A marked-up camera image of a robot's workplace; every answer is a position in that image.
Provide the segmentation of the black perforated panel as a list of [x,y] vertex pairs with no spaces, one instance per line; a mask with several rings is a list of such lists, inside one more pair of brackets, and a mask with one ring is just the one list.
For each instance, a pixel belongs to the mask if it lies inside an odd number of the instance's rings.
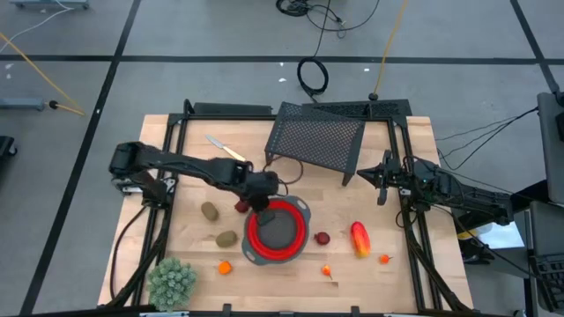
[[391,117],[394,115],[412,116],[409,100],[318,102],[303,104],[303,106],[331,114],[368,119]]

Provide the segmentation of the red collapsible colander grey rim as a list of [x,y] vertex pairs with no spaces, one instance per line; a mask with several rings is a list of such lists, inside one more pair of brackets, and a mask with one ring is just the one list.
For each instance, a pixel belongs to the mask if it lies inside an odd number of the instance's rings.
[[242,254],[258,266],[282,264],[300,255],[308,243],[311,212],[298,196],[271,198],[267,210],[276,217],[267,225],[257,223],[257,213],[246,218]]

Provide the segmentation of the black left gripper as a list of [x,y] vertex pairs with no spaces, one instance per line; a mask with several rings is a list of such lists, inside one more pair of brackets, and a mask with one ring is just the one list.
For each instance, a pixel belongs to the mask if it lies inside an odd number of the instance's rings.
[[272,210],[265,210],[270,203],[269,197],[276,195],[279,187],[278,175],[275,172],[255,172],[248,164],[238,184],[239,200],[247,201],[250,209],[257,213],[257,223],[267,225],[276,217]]

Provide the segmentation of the green artificial plant in pot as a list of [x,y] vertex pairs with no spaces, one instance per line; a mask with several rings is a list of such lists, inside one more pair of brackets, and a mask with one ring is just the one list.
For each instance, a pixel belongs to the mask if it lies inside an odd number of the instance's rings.
[[163,259],[149,274],[149,303],[161,312],[172,312],[189,304],[197,273],[177,258]]

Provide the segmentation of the black aluminium rig frame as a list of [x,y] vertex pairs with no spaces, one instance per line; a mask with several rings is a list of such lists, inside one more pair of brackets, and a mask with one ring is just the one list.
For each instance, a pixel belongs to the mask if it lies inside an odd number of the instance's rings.
[[[224,157],[221,149],[207,141],[209,134],[247,159],[255,169],[264,164],[263,148],[269,138],[275,115],[194,114],[189,118],[184,152],[203,159]],[[397,189],[389,188],[385,205],[377,205],[378,190],[354,176],[341,186],[340,172],[305,164],[302,179],[289,186],[312,211],[311,232],[304,251],[284,264],[257,266],[241,252],[245,217],[234,205],[233,194],[207,186],[203,181],[180,176],[174,199],[172,224],[165,256],[189,263],[197,272],[190,311],[219,311],[224,304],[238,312],[350,313],[358,306],[361,313],[416,313],[408,247],[402,228],[395,222],[400,211]],[[206,220],[200,207],[210,201],[219,209],[217,222]],[[118,253],[115,288],[122,288],[139,263],[146,223],[146,210],[126,232]],[[472,308],[470,289],[459,253],[456,229],[451,216],[433,208],[425,215],[435,269],[466,306]],[[360,221],[371,239],[371,254],[358,258],[353,252],[350,226]],[[214,242],[223,231],[233,230],[237,246],[221,248]],[[327,232],[330,243],[318,246],[314,233]],[[381,264],[382,254],[392,256]],[[229,261],[233,270],[220,275],[218,266]],[[332,279],[321,269],[329,265]]]

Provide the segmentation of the red orange mango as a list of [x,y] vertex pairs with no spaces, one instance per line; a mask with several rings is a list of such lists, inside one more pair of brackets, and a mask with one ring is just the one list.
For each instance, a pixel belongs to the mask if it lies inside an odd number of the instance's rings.
[[351,225],[351,239],[355,254],[359,258],[365,258],[371,252],[371,240],[365,226],[355,221]]

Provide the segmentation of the black flat panel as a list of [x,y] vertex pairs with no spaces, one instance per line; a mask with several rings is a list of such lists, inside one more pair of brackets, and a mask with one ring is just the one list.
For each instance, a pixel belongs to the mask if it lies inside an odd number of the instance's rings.
[[263,105],[203,103],[197,102],[193,106],[196,114],[217,115],[270,115],[272,107]]

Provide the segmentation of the brown kiwi fruit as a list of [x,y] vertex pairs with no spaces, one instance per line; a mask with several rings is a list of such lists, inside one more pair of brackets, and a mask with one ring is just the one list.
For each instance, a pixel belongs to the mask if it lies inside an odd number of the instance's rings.
[[225,231],[220,233],[215,242],[218,247],[228,248],[234,246],[238,241],[238,235],[235,231]]
[[201,211],[204,217],[209,221],[217,221],[219,219],[219,211],[211,202],[205,202],[201,205]]

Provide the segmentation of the dark grey laptop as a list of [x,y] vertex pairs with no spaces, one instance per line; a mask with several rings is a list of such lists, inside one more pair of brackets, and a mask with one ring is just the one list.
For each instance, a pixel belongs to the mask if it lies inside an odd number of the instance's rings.
[[564,316],[564,207],[530,204],[531,264],[537,278],[540,306]]

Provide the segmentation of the grey floor base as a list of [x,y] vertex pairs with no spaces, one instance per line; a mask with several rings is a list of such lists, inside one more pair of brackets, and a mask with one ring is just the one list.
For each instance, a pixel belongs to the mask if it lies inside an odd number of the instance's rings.
[[0,98],[0,109],[43,111],[45,102],[40,98]]
[[8,0],[10,4],[14,4],[18,8],[24,8],[28,5],[32,6],[59,6],[63,9],[75,9],[81,7],[85,10],[90,8],[89,0]]

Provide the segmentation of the bright white panel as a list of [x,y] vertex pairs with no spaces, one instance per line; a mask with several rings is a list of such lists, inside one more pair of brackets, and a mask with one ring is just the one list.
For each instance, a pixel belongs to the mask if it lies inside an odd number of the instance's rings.
[[492,249],[524,247],[523,238],[515,222],[508,225],[490,223],[477,228],[477,237]]

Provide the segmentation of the black perforated metal stand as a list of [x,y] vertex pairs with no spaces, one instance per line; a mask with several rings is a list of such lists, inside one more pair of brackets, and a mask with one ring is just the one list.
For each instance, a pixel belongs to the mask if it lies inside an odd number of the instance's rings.
[[345,187],[356,173],[365,122],[313,107],[281,104],[264,148],[275,156],[341,172]]

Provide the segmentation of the grey monitor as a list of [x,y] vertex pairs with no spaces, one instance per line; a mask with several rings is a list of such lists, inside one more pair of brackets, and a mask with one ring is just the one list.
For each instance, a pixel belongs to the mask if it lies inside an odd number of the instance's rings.
[[564,204],[564,141],[557,125],[557,117],[564,114],[564,107],[549,92],[539,93],[537,102],[548,195],[553,202]]

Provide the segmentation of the black equipment base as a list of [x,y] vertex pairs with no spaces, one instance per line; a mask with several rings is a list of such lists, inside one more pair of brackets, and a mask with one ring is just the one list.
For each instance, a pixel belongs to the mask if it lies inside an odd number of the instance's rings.
[[0,158],[13,157],[18,153],[14,142],[11,136],[0,136]]

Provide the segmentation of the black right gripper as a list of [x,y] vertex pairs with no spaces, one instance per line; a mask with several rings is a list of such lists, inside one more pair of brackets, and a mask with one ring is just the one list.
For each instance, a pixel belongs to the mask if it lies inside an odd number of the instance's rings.
[[399,190],[400,204],[402,206],[413,206],[412,176],[406,167],[397,166],[396,160],[392,158],[391,150],[386,150],[382,162],[377,166],[360,169],[357,174],[380,190],[377,204],[382,206],[387,202],[388,188]]

